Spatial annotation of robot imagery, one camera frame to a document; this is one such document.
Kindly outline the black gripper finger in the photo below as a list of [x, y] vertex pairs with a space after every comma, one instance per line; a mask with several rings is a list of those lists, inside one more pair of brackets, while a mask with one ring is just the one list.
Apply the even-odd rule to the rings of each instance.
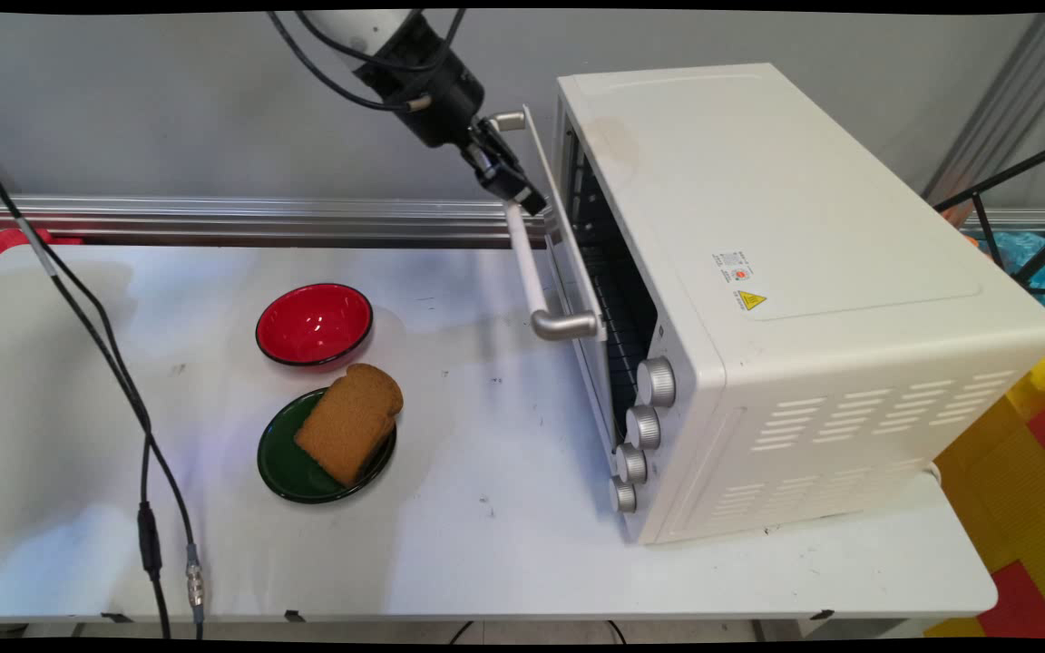
[[528, 179], [496, 124], [486, 117], [475, 124], [475, 177], [483, 190], [496, 199], [519, 204], [530, 216], [539, 216], [547, 210], [538, 187]]
[[471, 140], [464, 159], [473, 167], [478, 183], [494, 197], [522, 204], [525, 173], [514, 151], [505, 141]]

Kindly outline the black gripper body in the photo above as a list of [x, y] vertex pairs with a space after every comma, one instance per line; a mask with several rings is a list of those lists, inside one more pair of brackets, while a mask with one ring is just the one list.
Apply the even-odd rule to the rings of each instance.
[[391, 69], [364, 63], [359, 66], [359, 80], [385, 103], [427, 99], [425, 108], [396, 116], [427, 148], [452, 145], [461, 151], [467, 149], [472, 143], [470, 127], [481, 111], [485, 91], [426, 18], [407, 18], [375, 55], [404, 67]]

